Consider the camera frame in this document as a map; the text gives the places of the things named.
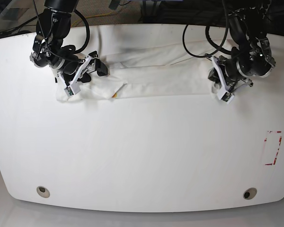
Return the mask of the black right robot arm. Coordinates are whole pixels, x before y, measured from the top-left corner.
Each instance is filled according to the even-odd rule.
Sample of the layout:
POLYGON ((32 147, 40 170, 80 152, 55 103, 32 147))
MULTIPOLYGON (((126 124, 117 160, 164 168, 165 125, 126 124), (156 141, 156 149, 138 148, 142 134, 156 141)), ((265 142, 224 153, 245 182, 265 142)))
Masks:
POLYGON ((30 60, 39 68, 50 66, 56 70, 61 78, 69 85, 83 65, 81 53, 89 44, 90 28, 85 17, 76 10, 77 0, 46 0, 45 9, 37 13, 36 37, 30 60), (71 14, 79 16, 86 29, 83 46, 77 49, 74 45, 63 46, 63 40, 71 30, 71 14))

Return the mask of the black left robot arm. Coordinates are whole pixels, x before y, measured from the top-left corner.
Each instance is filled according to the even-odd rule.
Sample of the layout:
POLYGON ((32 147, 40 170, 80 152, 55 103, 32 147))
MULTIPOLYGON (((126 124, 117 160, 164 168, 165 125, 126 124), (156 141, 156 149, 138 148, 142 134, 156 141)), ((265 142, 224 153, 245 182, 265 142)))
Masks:
POLYGON ((239 82, 252 87, 251 77, 268 76, 276 65, 264 27, 267 8, 267 3, 255 0, 230 4, 225 22, 237 47, 219 48, 230 58, 220 56, 217 61, 229 92, 238 89, 239 82))

